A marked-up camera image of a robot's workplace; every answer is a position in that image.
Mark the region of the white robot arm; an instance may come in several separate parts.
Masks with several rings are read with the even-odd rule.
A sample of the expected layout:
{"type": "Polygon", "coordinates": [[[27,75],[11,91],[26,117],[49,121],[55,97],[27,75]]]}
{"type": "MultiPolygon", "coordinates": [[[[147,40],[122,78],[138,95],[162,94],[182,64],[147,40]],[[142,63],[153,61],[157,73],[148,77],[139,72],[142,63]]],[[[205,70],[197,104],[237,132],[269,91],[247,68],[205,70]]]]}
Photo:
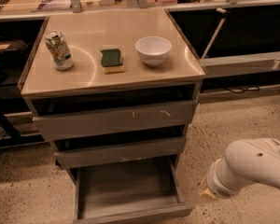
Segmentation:
{"type": "Polygon", "coordinates": [[[210,165],[199,194],[227,199],[256,183],[280,189],[279,140],[258,138],[230,143],[224,156],[210,165]]]}

